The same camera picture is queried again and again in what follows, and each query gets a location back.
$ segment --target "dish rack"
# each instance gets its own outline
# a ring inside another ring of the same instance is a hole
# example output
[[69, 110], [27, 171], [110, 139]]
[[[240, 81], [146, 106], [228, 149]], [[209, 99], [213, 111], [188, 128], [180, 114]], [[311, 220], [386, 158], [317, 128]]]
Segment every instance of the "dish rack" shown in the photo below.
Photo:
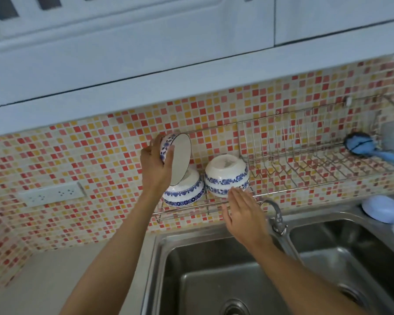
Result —
[[[352, 131], [370, 134], [380, 145], [381, 123], [394, 120], [394, 101], [374, 95], [331, 105], [287, 111], [257, 119], [186, 132], [232, 126], [237, 132], [239, 156], [247, 163], [253, 197], [334, 184], [375, 174], [394, 172], [379, 158], [351, 155], [343, 140]], [[205, 192], [186, 207], [170, 207], [162, 200], [153, 217], [157, 222], [202, 213], [227, 203]]]

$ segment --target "forearm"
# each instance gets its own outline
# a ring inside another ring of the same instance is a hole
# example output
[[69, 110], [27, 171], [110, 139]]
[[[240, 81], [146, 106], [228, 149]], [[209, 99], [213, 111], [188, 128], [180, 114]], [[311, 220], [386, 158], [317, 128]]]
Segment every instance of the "forearm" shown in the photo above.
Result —
[[277, 248], [268, 247], [272, 245], [262, 245], [252, 253], [294, 315], [366, 315], [330, 283]]
[[143, 193], [88, 267], [60, 315], [118, 314], [133, 280], [158, 196]]

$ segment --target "hand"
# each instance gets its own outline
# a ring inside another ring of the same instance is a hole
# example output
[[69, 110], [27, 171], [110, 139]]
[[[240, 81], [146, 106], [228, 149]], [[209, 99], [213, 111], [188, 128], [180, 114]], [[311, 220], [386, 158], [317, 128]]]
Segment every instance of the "hand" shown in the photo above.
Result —
[[274, 246], [267, 231], [266, 217], [257, 201], [240, 188], [231, 188], [228, 193], [231, 216], [228, 208], [222, 205], [223, 219], [229, 232], [254, 254], [260, 247]]
[[165, 158], [165, 164], [160, 159], [160, 141], [158, 135], [150, 142], [150, 146], [143, 148], [140, 155], [142, 163], [143, 193], [156, 196], [158, 199], [168, 189], [171, 183], [172, 161], [175, 146], [170, 146]]

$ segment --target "electrical outlet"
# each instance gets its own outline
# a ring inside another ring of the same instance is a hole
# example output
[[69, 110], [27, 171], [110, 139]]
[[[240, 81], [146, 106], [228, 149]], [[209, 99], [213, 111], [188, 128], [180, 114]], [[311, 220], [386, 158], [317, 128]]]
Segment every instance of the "electrical outlet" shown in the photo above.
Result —
[[78, 182], [69, 182], [20, 192], [19, 196], [26, 203], [26, 206], [36, 207], [37, 205], [81, 198], [85, 194]]

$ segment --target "person's left arm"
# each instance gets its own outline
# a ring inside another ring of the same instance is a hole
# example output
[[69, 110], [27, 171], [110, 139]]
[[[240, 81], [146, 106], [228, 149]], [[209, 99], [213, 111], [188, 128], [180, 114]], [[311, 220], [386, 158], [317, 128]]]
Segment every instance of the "person's left arm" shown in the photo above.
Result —
[[142, 150], [143, 192], [120, 228], [96, 256], [64, 304], [60, 315], [116, 315], [126, 299], [147, 226], [171, 182], [173, 148], [165, 164], [159, 156], [161, 136]]

